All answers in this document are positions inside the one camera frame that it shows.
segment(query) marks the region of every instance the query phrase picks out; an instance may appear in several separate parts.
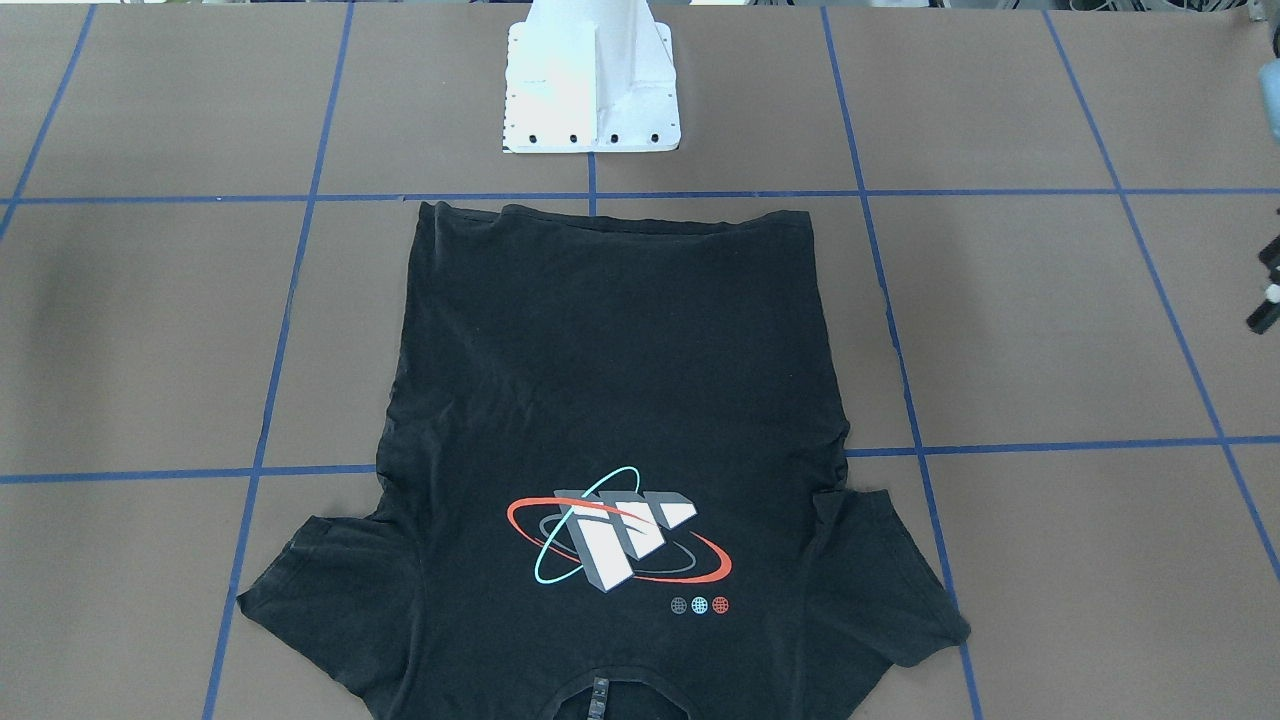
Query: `shirt logo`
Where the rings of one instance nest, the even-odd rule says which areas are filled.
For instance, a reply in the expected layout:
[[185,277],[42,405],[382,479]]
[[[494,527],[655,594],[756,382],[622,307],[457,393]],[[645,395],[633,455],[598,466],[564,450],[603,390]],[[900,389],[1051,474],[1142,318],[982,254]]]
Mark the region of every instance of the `shirt logo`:
[[[616,477],[634,475],[635,487],[628,491],[600,489]],[[547,506],[559,510],[544,515],[538,523],[543,539],[535,539],[521,528],[516,511],[524,507]],[[553,585],[577,573],[600,592],[609,592],[630,578],[650,583],[714,583],[728,577],[733,561],[719,546],[695,532],[681,532],[696,538],[694,550],[663,530],[675,530],[698,516],[698,507],[678,492],[640,492],[640,470],[627,465],[613,470],[585,491],[559,489],[554,497],[525,497],[507,507],[507,521],[525,539],[539,547],[534,561],[534,579],[539,584]],[[564,542],[564,532],[568,541]],[[557,575],[547,577],[544,565],[548,553],[567,560],[572,566]],[[698,565],[709,562],[718,566],[709,573],[698,573]]]

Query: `clothing tag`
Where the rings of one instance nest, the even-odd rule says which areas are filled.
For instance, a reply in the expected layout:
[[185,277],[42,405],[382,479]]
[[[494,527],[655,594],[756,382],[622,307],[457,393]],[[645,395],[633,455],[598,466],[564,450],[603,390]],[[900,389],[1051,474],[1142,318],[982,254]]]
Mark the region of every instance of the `clothing tag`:
[[591,710],[586,720],[604,720],[604,706],[609,701],[609,679],[596,678],[591,684]]

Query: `light blue object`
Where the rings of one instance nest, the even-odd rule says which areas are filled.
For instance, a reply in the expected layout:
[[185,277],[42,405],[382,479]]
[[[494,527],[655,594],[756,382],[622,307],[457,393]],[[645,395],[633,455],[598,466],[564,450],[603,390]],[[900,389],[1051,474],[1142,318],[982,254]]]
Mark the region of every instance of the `light blue object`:
[[1262,106],[1267,110],[1271,137],[1280,142],[1280,59],[1262,65],[1258,82],[1262,83]]

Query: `black t-shirt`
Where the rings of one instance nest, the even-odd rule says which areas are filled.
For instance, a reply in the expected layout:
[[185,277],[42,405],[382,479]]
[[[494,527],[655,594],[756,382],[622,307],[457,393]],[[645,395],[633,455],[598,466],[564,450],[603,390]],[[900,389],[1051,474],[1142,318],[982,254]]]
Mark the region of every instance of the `black t-shirt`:
[[806,214],[424,204],[383,500],[239,605],[381,720],[844,720],[969,633],[847,429]]

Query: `black object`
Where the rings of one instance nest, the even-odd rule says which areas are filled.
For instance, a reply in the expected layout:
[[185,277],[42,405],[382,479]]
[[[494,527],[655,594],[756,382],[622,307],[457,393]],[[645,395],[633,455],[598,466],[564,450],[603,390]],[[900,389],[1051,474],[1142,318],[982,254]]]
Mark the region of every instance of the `black object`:
[[379,507],[239,606],[381,720],[844,720],[969,634],[847,430],[808,214],[422,204]]
[[[1258,260],[1267,266],[1268,278],[1272,284],[1280,284],[1280,236],[1276,236],[1266,247],[1258,252]],[[1245,322],[1249,329],[1262,334],[1280,320],[1280,302],[1271,302],[1270,300],[1263,300],[1262,305],[1248,316]]]

